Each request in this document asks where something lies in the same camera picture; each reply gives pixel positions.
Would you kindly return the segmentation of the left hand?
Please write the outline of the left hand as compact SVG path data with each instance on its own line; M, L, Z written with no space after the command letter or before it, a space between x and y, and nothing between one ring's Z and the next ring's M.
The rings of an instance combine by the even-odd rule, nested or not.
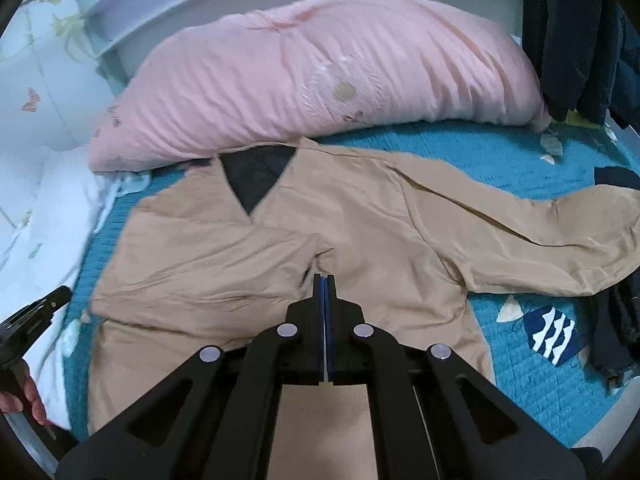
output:
M46 407L41 400L37 385L32 379L28 364L22 361L14 368L14 372L16 373L18 383L22 387L26 402L23 402L20 396L16 396L11 391L2 389L0 392L0 408L2 413L21 413L24 411L24 408L28 408L30 414L32 414L32 418L35 419L39 425L44 426L48 421Z

